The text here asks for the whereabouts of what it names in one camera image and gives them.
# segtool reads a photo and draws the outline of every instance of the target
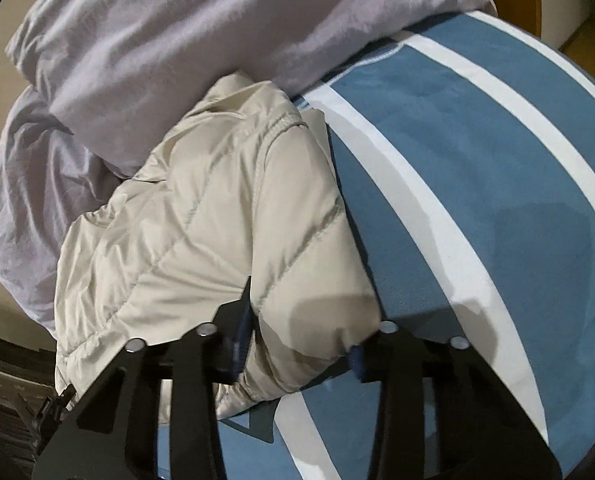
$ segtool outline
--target black plastic part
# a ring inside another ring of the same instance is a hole
[[[252,337],[250,280],[238,301],[215,314],[214,333],[122,349],[40,454],[34,480],[153,480],[161,381],[173,379],[173,478],[225,480],[213,386],[232,384]]]
[[[354,352],[362,382],[383,382],[370,480],[423,480],[422,378],[436,391],[441,473],[435,480],[561,480],[553,453],[484,359],[400,328]]]
[[[71,384],[60,396],[47,397],[37,413],[29,408],[26,400],[20,394],[17,394],[13,399],[13,407],[33,437],[32,449],[35,457],[42,453],[46,444],[59,428],[62,414],[75,393],[75,388]]]

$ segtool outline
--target blue fabric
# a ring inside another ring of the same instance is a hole
[[[411,30],[522,95],[595,173],[595,99],[554,63],[469,16],[440,16]],[[566,475],[595,442],[595,211],[588,198],[511,113],[409,46],[381,41],[327,80],[415,168],[484,264],[529,358],[549,446]],[[331,148],[349,221],[385,316],[401,319],[424,338],[463,335],[414,240],[333,131]],[[346,373],[303,396],[340,477],[366,478],[379,388],[360,385]],[[431,466],[432,409],[427,391]],[[300,478],[274,431],[274,443],[267,444],[220,429],[229,475]]]

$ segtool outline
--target lavender pillowcase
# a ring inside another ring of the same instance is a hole
[[[7,47],[48,110],[130,176],[220,76],[290,96],[370,41],[491,0],[38,0]]]
[[[33,87],[22,92],[0,139],[0,282],[51,333],[66,232],[79,215],[102,207],[120,182]]]

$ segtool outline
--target beige puffer jacket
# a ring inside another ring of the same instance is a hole
[[[72,383],[79,398],[130,338],[158,344],[211,320],[249,275],[261,341],[239,382],[216,387],[220,418],[298,390],[375,332],[328,149],[321,112],[302,116],[269,82],[220,79],[107,206],[72,224],[57,390]],[[163,398],[165,422],[170,387]]]

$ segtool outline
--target white stripe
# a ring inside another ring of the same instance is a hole
[[[390,50],[388,50],[387,52],[385,52],[383,54],[380,54],[379,56],[368,57],[366,59],[360,59],[355,64],[352,64],[350,67],[348,67],[346,70],[343,70],[338,75],[328,79],[326,83],[329,86],[333,86],[335,83],[337,83],[337,81],[346,77],[349,73],[353,72],[353,70],[355,70],[356,68],[359,68],[361,66],[372,65],[375,63],[379,63],[380,61],[389,59],[389,57],[393,57],[395,54],[397,54],[399,51],[401,51],[401,49],[403,47],[404,47],[403,44],[398,44],[397,46],[392,47]]]
[[[495,28],[500,29],[503,32],[506,32],[513,38],[521,41],[524,44],[527,44],[529,47],[533,48],[534,50],[538,51],[542,56],[546,57],[546,59],[550,60],[552,63],[557,65],[561,68],[564,72],[566,72],[572,79],[577,81],[577,83],[584,88],[591,96],[595,99],[595,84],[593,84],[584,73],[582,73],[573,63],[571,63],[564,55],[560,54],[558,51],[553,50],[549,46],[545,45],[537,38],[531,36],[530,34],[520,30],[514,25],[510,23],[503,22],[498,18],[494,18],[481,10],[474,10],[473,12],[467,13],[472,18],[476,20],[480,20],[481,22],[488,23]]]
[[[488,94],[527,127],[580,188],[595,212],[595,173],[569,140],[537,108],[504,81],[472,61],[424,36],[398,34],[399,41],[450,68]]]
[[[305,99],[324,111],[327,123],[371,176],[429,264],[467,337],[548,441],[527,354],[500,293],[463,232],[402,154],[335,90],[321,84]]]
[[[341,480],[301,393],[282,397],[275,424],[304,480]]]

